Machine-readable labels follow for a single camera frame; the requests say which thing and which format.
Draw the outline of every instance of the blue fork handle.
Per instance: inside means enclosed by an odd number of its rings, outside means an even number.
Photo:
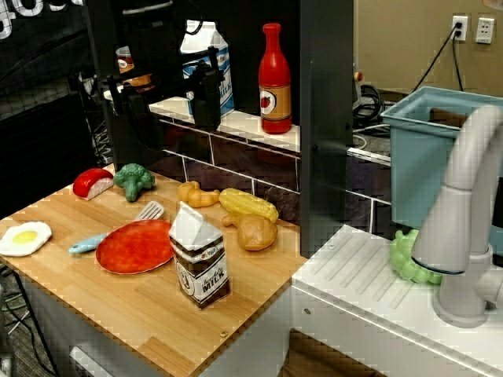
[[[90,238],[86,238],[85,240],[80,241],[73,246],[70,246],[70,248],[68,249],[68,253],[78,254],[78,253],[85,253],[86,251],[92,251],[97,247],[97,245],[100,244],[102,240],[105,239],[107,235],[108,235],[107,233],[103,233],[98,236],[92,236]]]

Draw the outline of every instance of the toy food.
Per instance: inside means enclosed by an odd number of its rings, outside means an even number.
[[[124,189],[126,200],[134,202],[141,189],[151,189],[155,178],[143,166],[136,163],[128,163],[119,170],[113,178],[117,187]]]
[[[228,214],[222,225],[237,228],[237,243],[249,251],[259,251],[272,245],[277,237],[277,226],[268,218],[257,214]]]
[[[203,191],[196,181],[186,182],[178,186],[178,200],[190,205],[192,208],[209,207],[218,202],[220,191]]]
[[[222,206],[231,214],[259,214],[276,222],[276,207],[264,199],[234,188],[226,188],[218,198]]]
[[[50,227],[40,221],[25,222],[7,229],[0,240],[0,254],[23,257],[37,251],[51,237]]]
[[[80,174],[73,182],[73,193],[85,200],[93,199],[113,186],[113,175],[108,170],[93,168]]]
[[[406,236],[401,230],[396,232],[395,239],[390,243],[391,267],[404,280],[412,280],[416,283],[429,281],[432,284],[440,284],[442,275],[421,267],[410,256],[418,233],[419,231],[416,229],[412,229]]]

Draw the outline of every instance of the milk carton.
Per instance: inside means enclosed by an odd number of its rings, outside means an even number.
[[[187,31],[194,32],[199,26],[199,21],[188,20]],[[227,42],[218,33],[215,22],[203,22],[203,26],[195,35],[185,34],[180,47],[180,52],[197,53],[205,51],[208,47],[213,46],[218,49],[217,61],[218,68],[223,72],[224,80],[220,84],[220,114],[227,115],[234,110],[233,87],[230,81],[230,65],[229,65],[229,47]],[[204,60],[210,65],[210,58],[205,57],[199,60]],[[185,67],[183,75],[189,77],[194,71],[194,67]],[[193,99],[192,93],[187,95],[189,100]],[[192,115],[192,109],[189,104],[189,112]]]
[[[169,237],[180,290],[199,309],[230,293],[222,232],[180,202]]]

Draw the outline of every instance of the chocolate milk carton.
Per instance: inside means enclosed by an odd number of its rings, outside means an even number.
[[[222,232],[180,202],[169,236],[180,290],[199,309],[230,293]]]

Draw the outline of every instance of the wooden countertop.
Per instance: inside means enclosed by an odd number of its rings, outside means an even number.
[[[276,242],[249,252],[237,246],[233,226],[220,225],[227,211],[219,203],[199,209],[222,230],[231,284],[230,295],[204,310],[180,292],[173,260],[147,273],[116,275],[98,265],[94,252],[67,252],[77,241],[133,220],[150,200],[161,203],[162,219],[173,222],[180,183],[155,175],[155,188],[142,191],[135,203],[115,186],[90,201],[68,186],[1,220],[0,235],[27,221],[45,222],[53,235],[34,254],[0,255],[0,261],[162,375],[199,375],[290,284],[306,261],[300,256],[300,230],[278,220]]]

